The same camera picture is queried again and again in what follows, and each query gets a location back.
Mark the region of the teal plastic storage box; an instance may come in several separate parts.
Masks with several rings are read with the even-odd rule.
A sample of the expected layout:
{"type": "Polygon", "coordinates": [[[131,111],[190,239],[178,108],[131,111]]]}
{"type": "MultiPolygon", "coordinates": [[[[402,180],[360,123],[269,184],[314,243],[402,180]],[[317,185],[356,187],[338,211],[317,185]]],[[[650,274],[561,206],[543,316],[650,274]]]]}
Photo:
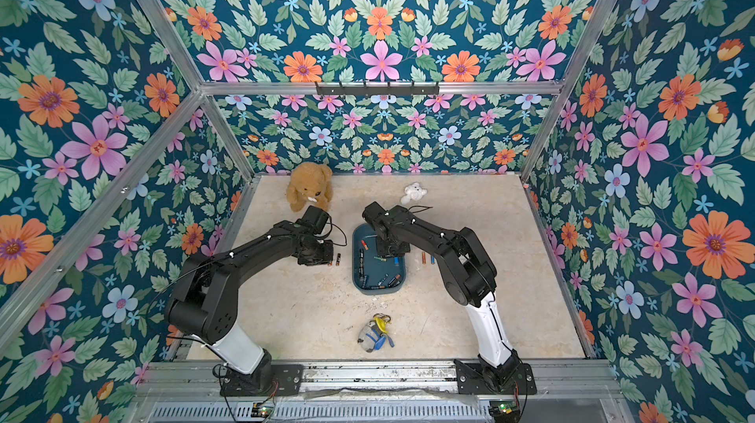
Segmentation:
{"type": "Polygon", "coordinates": [[[405,257],[388,258],[377,254],[377,236],[371,226],[361,224],[352,235],[352,281],[365,295],[385,295],[401,289],[406,279],[405,257]],[[365,240],[369,250],[361,244],[365,240]]]}

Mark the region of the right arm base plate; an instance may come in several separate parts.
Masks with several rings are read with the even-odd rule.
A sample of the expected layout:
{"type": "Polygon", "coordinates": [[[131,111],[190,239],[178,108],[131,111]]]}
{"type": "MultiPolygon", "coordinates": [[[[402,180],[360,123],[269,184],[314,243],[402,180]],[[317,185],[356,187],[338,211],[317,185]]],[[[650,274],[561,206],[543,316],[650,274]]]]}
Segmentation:
{"type": "Polygon", "coordinates": [[[493,367],[477,361],[454,359],[460,395],[536,395],[538,389],[532,367],[518,357],[493,367]]]}

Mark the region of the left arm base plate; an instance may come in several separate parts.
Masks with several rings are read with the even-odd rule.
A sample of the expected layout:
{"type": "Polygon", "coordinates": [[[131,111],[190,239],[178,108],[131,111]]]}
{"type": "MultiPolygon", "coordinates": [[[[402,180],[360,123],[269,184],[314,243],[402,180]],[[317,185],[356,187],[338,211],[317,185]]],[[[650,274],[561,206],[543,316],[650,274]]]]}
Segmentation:
{"type": "Polygon", "coordinates": [[[304,367],[295,364],[263,364],[252,374],[227,369],[220,377],[222,397],[277,397],[298,395],[304,367]]]}

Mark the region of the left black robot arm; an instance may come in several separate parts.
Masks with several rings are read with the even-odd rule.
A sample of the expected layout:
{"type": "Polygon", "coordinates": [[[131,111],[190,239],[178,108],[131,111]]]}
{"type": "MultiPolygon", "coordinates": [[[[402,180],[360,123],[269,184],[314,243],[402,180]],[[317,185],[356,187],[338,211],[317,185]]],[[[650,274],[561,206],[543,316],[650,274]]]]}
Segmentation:
{"type": "Polygon", "coordinates": [[[225,253],[196,253],[183,265],[173,286],[165,318],[177,330],[199,340],[233,371],[252,376],[271,361],[269,353],[237,323],[239,289],[265,268],[286,258],[303,266],[333,259],[334,243],[324,229],[330,215],[307,208],[294,222],[277,222],[263,235],[225,253]]]}

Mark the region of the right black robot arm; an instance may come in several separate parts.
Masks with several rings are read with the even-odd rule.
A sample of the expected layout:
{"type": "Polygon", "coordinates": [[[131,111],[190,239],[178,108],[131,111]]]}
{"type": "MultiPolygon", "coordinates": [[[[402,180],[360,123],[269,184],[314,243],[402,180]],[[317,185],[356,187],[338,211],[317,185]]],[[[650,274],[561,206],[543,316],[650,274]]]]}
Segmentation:
{"type": "Polygon", "coordinates": [[[401,206],[386,210],[377,202],[362,216],[377,234],[383,255],[401,256],[407,246],[415,246],[436,259],[444,288],[468,313],[487,385],[498,390],[511,381],[522,361],[497,307],[497,269],[477,234],[469,227],[453,230],[431,224],[401,206]]]}

